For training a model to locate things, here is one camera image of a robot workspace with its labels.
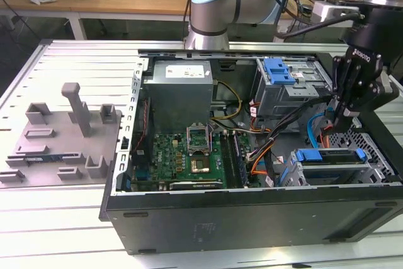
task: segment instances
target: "wooden tabletop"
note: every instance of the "wooden tabletop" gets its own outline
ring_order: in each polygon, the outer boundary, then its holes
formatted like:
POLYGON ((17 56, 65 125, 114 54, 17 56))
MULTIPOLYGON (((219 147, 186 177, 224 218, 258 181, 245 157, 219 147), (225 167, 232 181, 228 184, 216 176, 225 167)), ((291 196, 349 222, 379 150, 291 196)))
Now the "wooden tabletop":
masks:
MULTIPOLYGON (((172 15, 182 15, 186 6, 186 0, 57 0, 40 6, 29 0, 7 0, 7 2, 14 9, 172 15)), ((292 11, 297 12, 293 1, 289 1, 288 6, 292 11)), ((6 8, 6 6, 0 3, 0 8, 6 8)))

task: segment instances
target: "yellow wire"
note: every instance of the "yellow wire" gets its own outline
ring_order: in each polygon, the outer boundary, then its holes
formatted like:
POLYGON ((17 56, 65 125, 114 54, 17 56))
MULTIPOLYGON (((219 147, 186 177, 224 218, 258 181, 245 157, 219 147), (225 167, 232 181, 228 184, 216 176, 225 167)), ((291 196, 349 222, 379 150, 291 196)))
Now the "yellow wire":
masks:
POLYGON ((230 118, 232 118, 232 117, 238 115, 238 113, 241 111, 241 108, 242 108, 242 100, 241 100, 241 98, 239 97, 239 95, 237 94, 237 92, 234 91, 234 89, 231 88, 227 83, 225 83, 225 82, 223 82, 223 81, 218 81, 218 83, 223 84, 223 85, 224 85, 225 87, 227 87, 230 91, 232 91, 234 95, 236 95, 236 97, 237 97, 237 99, 238 99, 238 108, 237 108, 237 110, 236 110, 235 113, 232 113, 232 114, 227 115, 227 116, 222 116, 222 117, 213 117, 213 118, 211 118, 211 120, 226 120, 226 119, 230 119, 230 118))

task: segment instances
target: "green circuit board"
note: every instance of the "green circuit board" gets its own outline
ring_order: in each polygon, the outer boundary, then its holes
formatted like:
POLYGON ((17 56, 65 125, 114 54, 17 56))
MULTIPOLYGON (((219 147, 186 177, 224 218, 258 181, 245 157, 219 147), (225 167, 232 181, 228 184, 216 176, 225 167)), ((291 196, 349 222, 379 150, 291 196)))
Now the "green circuit board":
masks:
MULTIPOLYGON (((219 134, 212 134, 212 146, 208 156, 188 154, 186 133, 156 134, 154 136, 153 161, 151 177, 153 181, 218 181, 225 184, 225 171, 222 161, 219 134), (195 173, 195 159, 208 161, 208 171, 195 173)), ((249 139, 239 134, 241 152, 246 155, 250 151, 249 139)))

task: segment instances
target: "ram slot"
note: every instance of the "ram slot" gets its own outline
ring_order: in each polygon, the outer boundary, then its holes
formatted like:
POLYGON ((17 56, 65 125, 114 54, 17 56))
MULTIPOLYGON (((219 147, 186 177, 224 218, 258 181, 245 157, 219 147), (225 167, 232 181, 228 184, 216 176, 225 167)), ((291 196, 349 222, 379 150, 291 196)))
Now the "ram slot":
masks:
POLYGON ((237 169, 239 170, 239 177, 241 178, 242 185, 245 186, 247 183, 247 174, 246 174, 245 162, 242 159, 241 148, 239 147, 238 136, 237 135, 231 135, 231 136, 236 152, 235 159, 237 169))
POLYGON ((232 162, 232 150, 230 148, 230 140, 224 134, 220 134, 220 145, 227 188, 237 188, 236 168, 234 167, 234 163, 232 162))

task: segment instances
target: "blue cable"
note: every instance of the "blue cable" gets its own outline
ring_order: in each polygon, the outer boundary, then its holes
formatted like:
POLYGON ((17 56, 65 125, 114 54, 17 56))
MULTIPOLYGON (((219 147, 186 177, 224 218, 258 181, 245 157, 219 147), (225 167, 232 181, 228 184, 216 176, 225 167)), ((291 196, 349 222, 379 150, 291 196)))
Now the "blue cable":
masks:
POLYGON ((311 119, 309 119, 308 124, 307 124, 307 132, 308 132, 308 138, 310 140, 310 143, 312 144, 312 146, 314 148, 318 148, 317 142, 316 142, 316 138, 314 135, 314 131, 312 130, 312 124, 314 122, 314 120, 318 117, 322 117, 324 116, 324 113, 317 113, 316 115, 314 115, 311 119))

